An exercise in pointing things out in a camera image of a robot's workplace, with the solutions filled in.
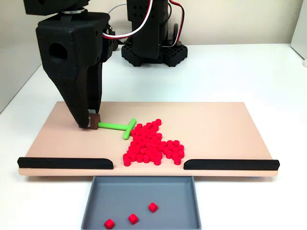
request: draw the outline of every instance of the black plastic housing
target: black plastic housing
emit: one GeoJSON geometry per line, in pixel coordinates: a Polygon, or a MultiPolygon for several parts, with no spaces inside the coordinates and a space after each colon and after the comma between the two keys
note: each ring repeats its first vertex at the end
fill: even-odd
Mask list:
{"type": "Polygon", "coordinates": [[[102,37],[109,19],[87,10],[59,13],[36,29],[43,68],[82,128],[89,124],[88,109],[98,113],[100,107],[102,62],[111,56],[114,42],[102,37]]]}
{"type": "Polygon", "coordinates": [[[89,0],[24,0],[26,14],[50,15],[88,5],[89,0]]]}

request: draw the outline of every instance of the pink work surface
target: pink work surface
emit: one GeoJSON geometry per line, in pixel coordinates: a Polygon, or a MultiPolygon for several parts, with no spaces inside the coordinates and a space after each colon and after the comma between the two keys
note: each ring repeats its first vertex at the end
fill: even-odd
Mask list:
{"type": "Polygon", "coordinates": [[[162,140],[179,140],[185,146],[181,165],[162,159],[162,164],[132,162],[122,156],[131,142],[124,131],[78,128],[64,102],[57,102],[26,157],[107,158],[112,170],[20,168],[29,176],[169,175],[169,176],[275,176],[278,171],[184,170],[189,159],[271,160],[244,103],[147,103],[101,102],[102,122],[127,125],[132,118],[145,124],[162,120],[162,140]]]}

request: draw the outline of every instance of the tabletop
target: tabletop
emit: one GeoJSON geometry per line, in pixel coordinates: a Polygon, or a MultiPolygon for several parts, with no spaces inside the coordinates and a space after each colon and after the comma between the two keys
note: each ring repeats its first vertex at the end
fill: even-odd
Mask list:
{"type": "MultiPolygon", "coordinates": [[[[103,101],[244,102],[273,159],[272,178],[196,177],[203,230],[301,229],[307,206],[307,68],[289,44],[188,46],[177,67],[103,64],[103,101]]],[[[60,93],[40,67],[0,114],[0,229],[77,230],[92,177],[25,177],[26,155],[60,93]]]]}

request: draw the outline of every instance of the mounting holes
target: mounting holes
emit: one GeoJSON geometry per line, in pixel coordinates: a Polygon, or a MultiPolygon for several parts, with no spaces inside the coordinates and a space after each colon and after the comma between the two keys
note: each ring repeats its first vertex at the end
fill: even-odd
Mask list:
{"type": "Polygon", "coordinates": [[[67,50],[61,44],[53,43],[49,47],[49,55],[52,59],[66,60],[67,59],[67,50]]]}

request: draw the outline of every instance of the t-shaped pusher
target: t-shaped pusher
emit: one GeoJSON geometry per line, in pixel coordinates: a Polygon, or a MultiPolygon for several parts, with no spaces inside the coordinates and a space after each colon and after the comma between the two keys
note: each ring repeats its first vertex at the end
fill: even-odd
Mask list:
{"type": "Polygon", "coordinates": [[[98,127],[99,128],[110,128],[110,129],[117,129],[117,130],[124,130],[126,131],[124,134],[124,139],[128,140],[129,136],[130,136],[130,132],[131,130],[133,130],[134,126],[136,124],[136,119],[133,118],[129,125],[118,125],[118,124],[111,124],[111,123],[104,123],[104,122],[99,122],[98,123],[98,127]]]}

